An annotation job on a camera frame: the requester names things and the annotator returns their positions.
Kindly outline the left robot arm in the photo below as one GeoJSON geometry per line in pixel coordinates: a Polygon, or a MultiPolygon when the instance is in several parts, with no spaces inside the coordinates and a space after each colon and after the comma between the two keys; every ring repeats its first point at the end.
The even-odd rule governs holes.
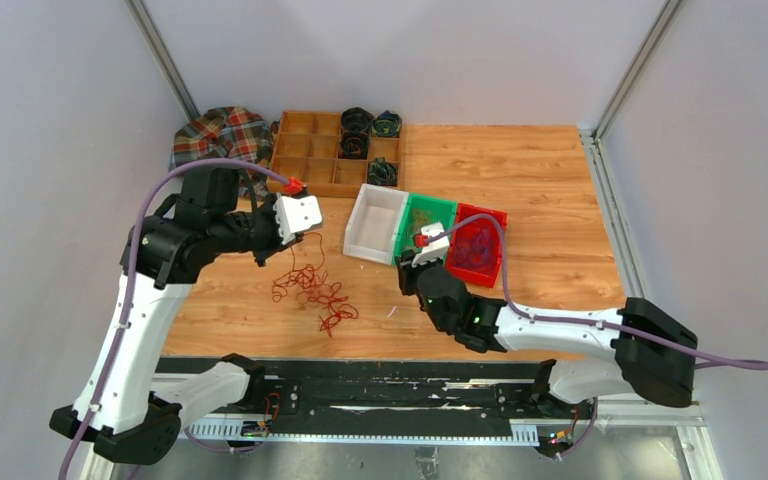
{"type": "Polygon", "coordinates": [[[258,265],[320,227],[317,199],[295,178],[281,177],[250,212],[236,210],[240,175],[248,164],[230,159],[192,162],[170,172],[181,190],[158,208],[148,193],[121,259],[113,316],[82,393],[56,409],[50,427],[70,444],[67,472],[79,445],[111,462],[152,465],[179,434],[214,410],[234,405],[258,411],[266,400],[264,369],[230,354],[207,371],[159,390],[152,379],[170,327],[201,271],[219,256],[249,253],[258,265]]]}

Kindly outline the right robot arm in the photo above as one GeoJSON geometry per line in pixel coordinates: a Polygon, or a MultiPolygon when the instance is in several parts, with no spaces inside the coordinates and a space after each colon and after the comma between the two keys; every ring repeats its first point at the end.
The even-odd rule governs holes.
{"type": "Polygon", "coordinates": [[[545,350],[572,360],[540,363],[531,400],[555,417],[569,405],[603,395],[635,393],[665,407],[692,402],[697,336],[651,301],[629,297],[623,307],[569,311],[526,307],[468,291],[441,261],[397,262],[401,293],[418,299],[434,328],[477,352],[545,350]]]}

